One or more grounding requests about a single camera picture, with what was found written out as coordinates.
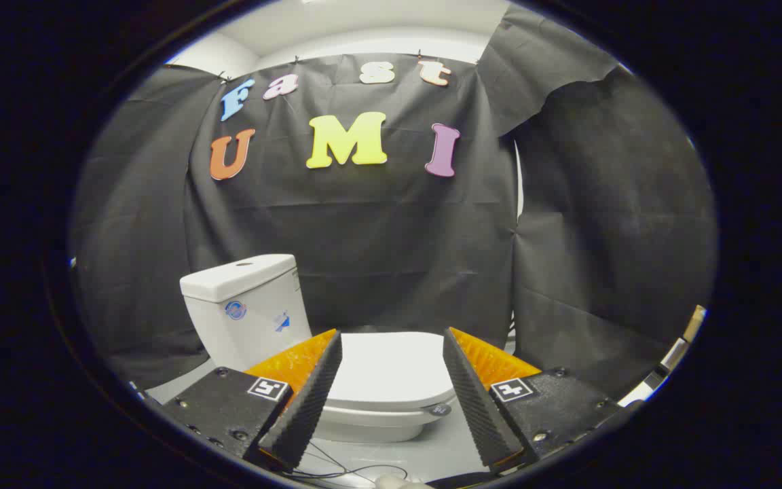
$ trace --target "orange letter u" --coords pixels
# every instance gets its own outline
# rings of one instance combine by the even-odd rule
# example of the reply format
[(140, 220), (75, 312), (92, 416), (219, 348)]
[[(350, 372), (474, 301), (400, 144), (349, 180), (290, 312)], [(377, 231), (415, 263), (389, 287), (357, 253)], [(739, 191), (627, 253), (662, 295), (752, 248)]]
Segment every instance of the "orange letter u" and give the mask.
[(246, 152), (249, 149), (249, 139), (255, 133), (255, 129), (241, 130), (237, 133), (237, 154), (234, 163), (225, 164), (225, 148), (231, 142), (230, 136), (220, 137), (210, 144), (210, 176), (214, 180), (230, 179), (240, 173), (243, 164), (246, 164)]

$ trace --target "yellow letter m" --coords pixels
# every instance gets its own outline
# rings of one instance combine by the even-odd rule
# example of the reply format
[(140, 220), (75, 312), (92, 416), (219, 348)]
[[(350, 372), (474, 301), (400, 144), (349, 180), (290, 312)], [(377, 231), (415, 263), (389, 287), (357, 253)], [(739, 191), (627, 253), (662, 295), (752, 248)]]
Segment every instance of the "yellow letter m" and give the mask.
[(364, 112), (358, 115), (352, 127), (345, 130), (336, 115), (321, 115), (310, 120), (316, 128), (313, 137), (313, 156), (307, 160), (307, 168), (324, 168), (331, 165), (328, 147), (334, 153), (339, 164), (348, 161), (348, 155), (358, 145), (358, 151), (352, 157), (354, 164), (382, 164), (388, 161), (388, 155), (382, 152), (379, 127), (385, 120), (381, 112)]

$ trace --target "black curtain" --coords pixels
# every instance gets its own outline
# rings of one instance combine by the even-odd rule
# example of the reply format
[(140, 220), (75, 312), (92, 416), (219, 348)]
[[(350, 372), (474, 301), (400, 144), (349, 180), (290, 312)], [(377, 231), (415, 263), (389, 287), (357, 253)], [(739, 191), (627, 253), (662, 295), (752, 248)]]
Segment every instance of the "black curtain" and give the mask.
[(183, 186), (198, 126), (220, 92), (198, 69), (159, 69), (117, 109), (84, 164), (71, 256), (84, 322), (125, 380), (155, 386), (208, 355), (179, 279), (191, 272)]
[[(214, 103), (199, 130), (187, 174), (186, 235), (194, 270), (261, 253), (291, 253), (314, 334), (341, 331), (431, 331), (454, 326), (500, 346), (511, 316), (515, 155), (497, 139), (475, 65), (449, 59), (447, 86), (426, 83), (417, 56), (327, 56), (263, 69), (242, 109), (221, 122)], [(395, 78), (363, 84), (361, 65), (388, 61)], [(269, 101), (277, 77), (298, 75), (298, 88)], [(385, 164), (336, 160), (308, 169), (310, 120), (336, 115), (346, 129), (357, 115), (383, 112)], [(435, 123), (460, 131), (453, 177), (424, 165)], [(243, 169), (211, 179), (210, 143), (257, 131)], [(226, 151), (233, 163), (236, 142)]]
[[(422, 80), (420, 59), (451, 69), (448, 86)], [(393, 81), (361, 83), (375, 61), (394, 65)], [(298, 88), (263, 100), (288, 74)], [(243, 108), (221, 121), (221, 99), (249, 78)], [(386, 163), (308, 169), (313, 117), (348, 129), (368, 111), (386, 115)], [(460, 131), (453, 177), (424, 168), (436, 123)], [(242, 170), (212, 179), (211, 143), (248, 129)], [(99, 137), (72, 242), (99, 352), (141, 386), (208, 358), (181, 276), (291, 253), (313, 334), (454, 326), (502, 346), (514, 310), (522, 359), (620, 397), (707, 303), (716, 233), (705, 171), (660, 100), (605, 52), (513, 5), (478, 65), (325, 56), (225, 84), (160, 69)]]
[(513, 131), (517, 353), (622, 397), (707, 304), (717, 225), (673, 115), (623, 68), (553, 92)]

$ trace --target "white wall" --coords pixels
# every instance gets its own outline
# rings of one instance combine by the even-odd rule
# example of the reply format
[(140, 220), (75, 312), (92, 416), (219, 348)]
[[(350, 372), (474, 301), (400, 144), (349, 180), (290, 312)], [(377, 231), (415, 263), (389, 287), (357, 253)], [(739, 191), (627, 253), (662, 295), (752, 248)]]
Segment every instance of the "white wall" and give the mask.
[(256, 53), (232, 38), (213, 32), (172, 56), (171, 65), (191, 66), (224, 77), (241, 77), (255, 70)]
[(484, 52), (490, 36), (466, 31), (424, 27), (395, 27), (351, 31), (321, 37), (286, 47), (262, 56), (255, 69), (268, 68), (300, 59), (334, 56), (343, 53), (394, 52), (475, 62)]

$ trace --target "white ceiling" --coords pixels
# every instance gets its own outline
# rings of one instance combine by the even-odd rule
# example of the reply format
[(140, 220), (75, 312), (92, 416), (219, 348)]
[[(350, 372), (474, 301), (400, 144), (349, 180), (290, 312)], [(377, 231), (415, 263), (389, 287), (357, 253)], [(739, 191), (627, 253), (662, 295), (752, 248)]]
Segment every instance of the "white ceiling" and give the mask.
[(507, 0), (277, 0), (221, 28), (258, 56), (348, 31), (432, 27), (491, 35)]

